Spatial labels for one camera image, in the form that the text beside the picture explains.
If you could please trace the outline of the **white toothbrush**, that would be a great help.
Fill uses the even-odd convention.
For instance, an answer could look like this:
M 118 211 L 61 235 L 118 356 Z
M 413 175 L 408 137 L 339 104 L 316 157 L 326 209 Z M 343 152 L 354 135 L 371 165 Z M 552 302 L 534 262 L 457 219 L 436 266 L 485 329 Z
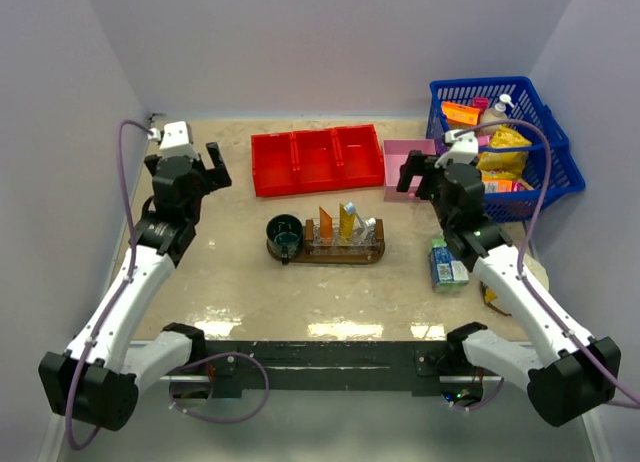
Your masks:
M 362 219 L 360 216 L 357 216 L 357 218 L 361 227 L 361 233 L 359 235 L 358 241 L 364 243 L 369 237 L 369 234 L 375 231 L 376 219 L 375 218 Z

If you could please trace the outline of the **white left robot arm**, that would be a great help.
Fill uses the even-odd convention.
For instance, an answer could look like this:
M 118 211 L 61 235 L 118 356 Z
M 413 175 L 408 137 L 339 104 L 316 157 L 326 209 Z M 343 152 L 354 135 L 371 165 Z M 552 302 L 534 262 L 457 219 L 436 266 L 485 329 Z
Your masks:
M 211 142 L 206 150 L 210 168 L 199 155 L 146 157 L 153 194 L 143 205 L 121 269 L 65 351 L 48 352 L 39 364 L 53 413 L 117 431 L 164 375 L 176 368 L 196 374 L 205 367 L 204 333 L 195 327 L 171 323 L 139 353 L 130 343 L 150 302 L 193 242 L 203 198 L 232 183 L 218 144 Z

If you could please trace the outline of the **orange toothpaste tube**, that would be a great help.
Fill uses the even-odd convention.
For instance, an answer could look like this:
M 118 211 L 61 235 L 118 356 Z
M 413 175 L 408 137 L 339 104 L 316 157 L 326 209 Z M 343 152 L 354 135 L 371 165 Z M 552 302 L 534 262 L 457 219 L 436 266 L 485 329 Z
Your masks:
M 325 244 L 333 240 L 333 219 L 323 207 L 319 207 L 319 237 Z

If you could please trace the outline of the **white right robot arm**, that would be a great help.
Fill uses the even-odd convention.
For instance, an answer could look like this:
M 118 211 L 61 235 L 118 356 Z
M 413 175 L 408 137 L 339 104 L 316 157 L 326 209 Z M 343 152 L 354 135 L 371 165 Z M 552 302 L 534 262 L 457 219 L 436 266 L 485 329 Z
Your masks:
M 459 375 L 480 367 L 523 390 L 538 415 L 559 427 L 610 402 L 621 351 L 609 337 L 595 338 L 553 299 L 524 266 L 519 250 L 484 210 L 481 174 L 474 166 L 410 151 L 397 191 L 421 179 L 418 198 L 431 202 L 447 247 L 494 291 L 530 341 L 510 342 L 481 323 L 447 335 L 448 368 Z

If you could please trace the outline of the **dark green mug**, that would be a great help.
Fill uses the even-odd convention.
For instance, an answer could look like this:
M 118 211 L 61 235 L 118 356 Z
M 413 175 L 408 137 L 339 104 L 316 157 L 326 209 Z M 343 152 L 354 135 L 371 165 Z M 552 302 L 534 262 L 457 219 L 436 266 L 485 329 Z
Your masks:
M 282 265 L 287 265 L 301 253 L 303 234 L 303 225 L 297 217 L 277 215 L 266 226 L 267 247 Z

